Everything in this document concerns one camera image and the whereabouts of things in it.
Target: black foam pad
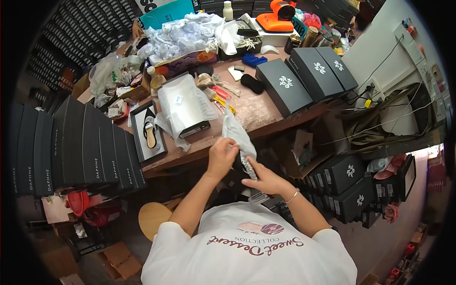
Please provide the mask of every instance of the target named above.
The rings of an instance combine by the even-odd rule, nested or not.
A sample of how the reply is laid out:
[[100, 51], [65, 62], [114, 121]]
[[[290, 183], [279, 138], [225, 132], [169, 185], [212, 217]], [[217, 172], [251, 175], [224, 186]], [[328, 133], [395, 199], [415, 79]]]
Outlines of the black foam pad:
[[249, 74], [244, 74], [241, 77], [241, 84], [249, 87], [256, 94], [261, 94], [264, 91], [264, 83], [256, 80]]

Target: black shoe box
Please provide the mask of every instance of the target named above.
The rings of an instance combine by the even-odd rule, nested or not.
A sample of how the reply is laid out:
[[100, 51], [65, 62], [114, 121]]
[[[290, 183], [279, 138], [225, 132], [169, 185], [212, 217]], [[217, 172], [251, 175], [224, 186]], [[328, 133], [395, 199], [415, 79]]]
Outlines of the black shoe box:
[[331, 68], [314, 47], [294, 48], [289, 61], [314, 102], [333, 98], [344, 92]]
[[142, 173], [142, 167], [140, 160], [138, 158], [138, 154], [136, 153], [136, 146], [135, 146], [135, 138], [132, 134], [127, 131], [125, 132], [125, 142], [127, 144], [128, 149], [128, 156], [130, 159], [131, 168], [133, 170], [133, 175], [135, 178], [135, 188], [136, 189], [144, 189], [147, 187], [145, 182], [144, 175]]
[[129, 190], [135, 187], [135, 184], [133, 182], [134, 176], [131, 169], [127, 143], [125, 141], [125, 132], [115, 124], [112, 125], [112, 132], [114, 137], [114, 149], [120, 179], [119, 190], [120, 194], [123, 194], [125, 190]]
[[52, 180], [54, 190], [84, 186], [82, 133], [84, 105], [68, 96], [54, 113]]
[[98, 143], [104, 181], [109, 184], [119, 183], [119, 168], [114, 148], [112, 120], [103, 113], [95, 113], [98, 121]]
[[94, 184], [92, 187], [106, 184], [100, 154], [99, 114], [102, 113], [92, 104], [85, 104], [82, 136], [83, 171], [84, 181], [87, 184]]
[[355, 78], [332, 48], [316, 47], [315, 49], [332, 70], [344, 91], [351, 91], [358, 87]]
[[333, 196], [337, 219], [350, 223], [374, 200], [372, 177], [363, 177], [339, 196]]
[[54, 118], [46, 112], [39, 112], [36, 120], [33, 166], [35, 193], [38, 196], [54, 194], [52, 185], [52, 125]]
[[386, 179], [373, 180], [374, 193], [384, 205], [389, 201], [404, 202], [416, 179], [415, 157], [407, 155], [395, 175]]
[[255, 70], [256, 78], [265, 84], [266, 92], [282, 117], [313, 103], [307, 90], [281, 59], [259, 64]]
[[25, 105], [17, 141], [17, 182], [21, 196], [35, 194], [33, 144], [37, 119], [38, 111]]
[[24, 106], [13, 100], [11, 104], [10, 124], [8, 130], [8, 155], [10, 159], [9, 173], [13, 186], [14, 194], [19, 196], [18, 176], [17, 176], [17, 146], [19, 142], [19, 130], [21, 128], [22, 113]]
[[357, 155], [336, 155], [323, 164], [323, 176], [332, 195], [340, 195], [364, 177], [367, 164]]

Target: shoe insole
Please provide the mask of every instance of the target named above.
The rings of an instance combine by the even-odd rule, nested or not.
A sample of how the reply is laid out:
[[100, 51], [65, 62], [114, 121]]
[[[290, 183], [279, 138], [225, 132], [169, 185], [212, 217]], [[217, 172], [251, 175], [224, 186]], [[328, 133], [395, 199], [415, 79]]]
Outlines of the shoe insole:
[[147, 132], [147, 146], [149, 148], [155, 147], [155, 145], [157, 144], [157, 141], [154, 136], [154, 126], [146, 129], [146, 132]]

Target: hand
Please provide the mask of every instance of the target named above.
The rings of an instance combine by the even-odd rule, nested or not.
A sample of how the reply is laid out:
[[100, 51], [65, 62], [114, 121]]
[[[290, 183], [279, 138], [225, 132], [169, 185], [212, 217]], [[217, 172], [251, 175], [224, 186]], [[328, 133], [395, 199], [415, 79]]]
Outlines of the hand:
[[236, 144], [235, 140], [220, 137], [209, 150], [207, 175], [221, 181], [233, 166], [238, 152], [239, 145]]
[[270, 169], [266, 168], [261, 163], [258, 163], [253, 157], [247, 156], [250, 164], [255, 170], [258, 177], [258, 181], [252, 179], [243, 179], [241, 182], [247, 187], [255, 188], [266, 194], [280, 194], [282, 197], [288, 196], [289, 193], [296, 192], [296, 188], [293, 187], [287, 180], [278, 176]]

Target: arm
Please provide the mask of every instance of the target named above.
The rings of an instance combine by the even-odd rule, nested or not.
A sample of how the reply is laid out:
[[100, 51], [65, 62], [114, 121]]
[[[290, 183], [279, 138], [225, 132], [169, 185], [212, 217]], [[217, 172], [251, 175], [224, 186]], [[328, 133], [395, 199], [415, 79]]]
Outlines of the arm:
[[239, 145], [229, 138], [220, 137], [209, 150], [207, 171], [177, 206], [169, 222], [175, 222], [192, 236], [201, 219], [204, 206], [215, 186], [228, 174], [239, 152]]
[[259, 180], [243, 179], [242, 184], [266, 194], [280, 194], [286, 202], [289, 201], [287, 205], [296, 225], [303, 234], [310, 238], [322, 229], [331, 228], [320, 212], [301, 193], [298, 192], [295, 195], [296, 188], [293, 185], [264, 165], [257, 163], [255, 159], [247, 158]]

